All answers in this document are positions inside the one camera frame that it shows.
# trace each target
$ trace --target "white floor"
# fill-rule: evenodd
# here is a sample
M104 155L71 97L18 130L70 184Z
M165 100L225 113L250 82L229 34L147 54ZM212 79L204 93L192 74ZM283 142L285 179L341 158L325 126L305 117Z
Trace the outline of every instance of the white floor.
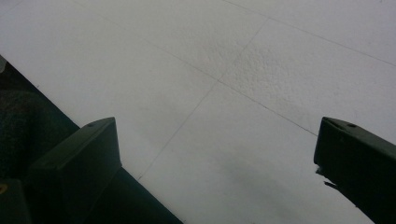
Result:
M396 143L396 2L3 0L0 54L184 223L371 223L313 163L324 116Z

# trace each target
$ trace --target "floor tile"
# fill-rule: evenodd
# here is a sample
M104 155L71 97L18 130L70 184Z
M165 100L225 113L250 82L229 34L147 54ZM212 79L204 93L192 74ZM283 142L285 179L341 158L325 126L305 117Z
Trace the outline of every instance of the floor tile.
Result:
M121 160L135 177L215 83L70 1L23 2L0 21L0 40L1 53L78 125L116 117Z
M395 1L227 1L396 64Z
M2 0L0 1L0 17L14 8L17 4L22 2L23 0Z
M221 80L318 133L348 120L396 143L396 66L268 21Z
M219 78L266 20L212 0L76 0Z
M371 223L323 184L316 137L222 84L141 182L185 223Z

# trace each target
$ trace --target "white surface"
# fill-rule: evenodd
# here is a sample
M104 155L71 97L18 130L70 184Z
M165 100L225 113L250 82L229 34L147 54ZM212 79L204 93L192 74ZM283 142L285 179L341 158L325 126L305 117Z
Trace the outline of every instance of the white surface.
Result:
M396 64L396 1L227 1Z
M0 18L22 1L23 0L1 0L0 1Z
M219 0L75 0L219 78L266 20Z
M396 143L396 67L269 20L221 80L318 134L323 116Z
M0 54L78 125L116 117L125 168L186 223L371 223L315 174L312 133L396 143L390 1L19 2Z
M315 174L315 143L219 83L142 183L187 223L368 223Z

